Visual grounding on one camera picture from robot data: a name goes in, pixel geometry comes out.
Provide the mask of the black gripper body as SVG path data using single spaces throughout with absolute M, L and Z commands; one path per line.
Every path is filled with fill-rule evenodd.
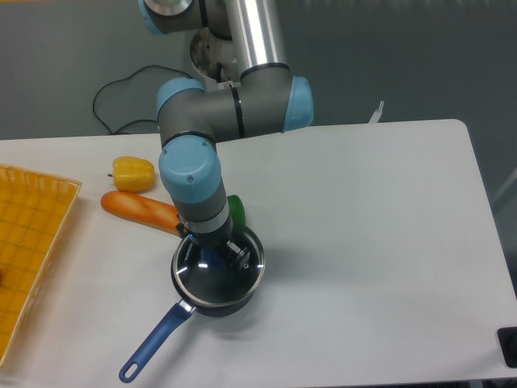
M 175 252 L 176 259 L 204 259 L 232 238 L 233 219 L 230 213 L 202 222 L 179 219 L 177 229 L 182 242 Z

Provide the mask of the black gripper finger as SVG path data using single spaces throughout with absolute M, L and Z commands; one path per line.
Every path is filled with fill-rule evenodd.
M 247 247 L 239 247 L 235 242 L 230 240 L 226 246 L 229 266 L 235 270 L 248 269 L 250 266 L 250 249 Z

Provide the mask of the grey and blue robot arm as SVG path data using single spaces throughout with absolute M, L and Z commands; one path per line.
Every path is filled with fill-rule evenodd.
M 216 144 L 309 126 L 309 81 L 291 73 L 273 1 L 142 1 L 139 8 L 154 33 L 206 27 L 233 49 L 237 77 L 229 87 L 208 91 L 194 78 L 175 78 L 156 102 L 158 167 L 183 235 L 202 248 L 227 247 L 234 226 Z

